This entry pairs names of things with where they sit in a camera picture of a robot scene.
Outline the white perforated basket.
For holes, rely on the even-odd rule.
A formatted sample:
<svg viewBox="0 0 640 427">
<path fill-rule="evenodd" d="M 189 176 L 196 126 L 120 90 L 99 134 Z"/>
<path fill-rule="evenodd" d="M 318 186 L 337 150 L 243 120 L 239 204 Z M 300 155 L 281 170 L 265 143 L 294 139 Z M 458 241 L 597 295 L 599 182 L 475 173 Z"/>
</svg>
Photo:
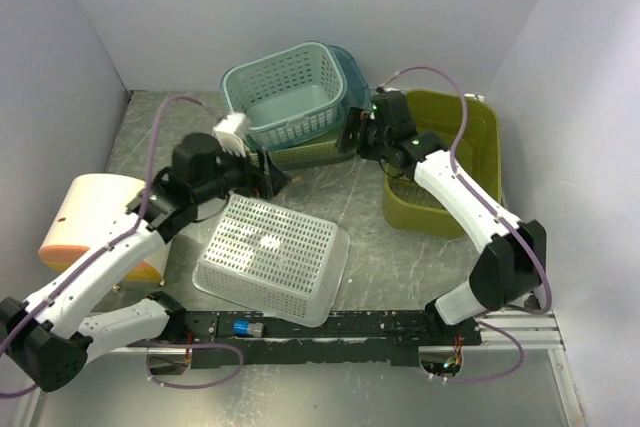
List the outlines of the white perforated basket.
<svg viewBox="0 0 640 427">
<path fill-rule="evenodd" d="M 350 236 L 336 223 L 233 194 L 198 258 L 193 285 L 304 327 L 329 317 Z"/>
</svg>

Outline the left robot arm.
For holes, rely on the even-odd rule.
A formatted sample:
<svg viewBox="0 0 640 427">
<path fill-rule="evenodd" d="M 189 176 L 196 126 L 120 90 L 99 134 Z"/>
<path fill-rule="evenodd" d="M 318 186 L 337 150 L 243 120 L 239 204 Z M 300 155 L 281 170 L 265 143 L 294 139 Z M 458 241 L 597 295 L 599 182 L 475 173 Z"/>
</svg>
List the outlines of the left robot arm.
<svg viewBox="0 0 640 427">
<path fill-rule="evenodd" d="M 289 182 L 264 149 L 251 159 L 225 151 L 211 134 L 185 136 L 170 165 L 114 219 L 107 239 L 27 299 L 2 301 L 2 353 L 35 387 L 53 392 L 113 349 L 146 340 L 178 344 L 187 332 L 186 310 L 164 292 L 95 318 L 89 313 L 141 261 L 186 226 L 209 218 L 211 201 L 233 193 L 269 200 Z"/>
</svg>

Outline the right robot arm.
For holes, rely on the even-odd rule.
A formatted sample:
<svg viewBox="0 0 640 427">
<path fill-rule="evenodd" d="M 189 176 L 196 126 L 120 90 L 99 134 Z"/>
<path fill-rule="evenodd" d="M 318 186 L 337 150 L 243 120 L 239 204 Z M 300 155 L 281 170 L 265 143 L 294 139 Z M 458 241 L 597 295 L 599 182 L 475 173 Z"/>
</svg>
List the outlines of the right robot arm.
<svg viewBox="0 0 640 427">
<path fill-rule="evenodd" d="M 419 131 L 406 96 L 381 91 L 368 108 L 348 109 L 338 150 L 382 161 L 431 194 L 463 228 L 479 257 L 467 280 L 425 307 L 424 331 L 443 345 L 459 324 L 497 311 L 537 287 L 549 286 L 546 231 L 524 222 L 485 192 L 433 131 Z"/>
</svg>

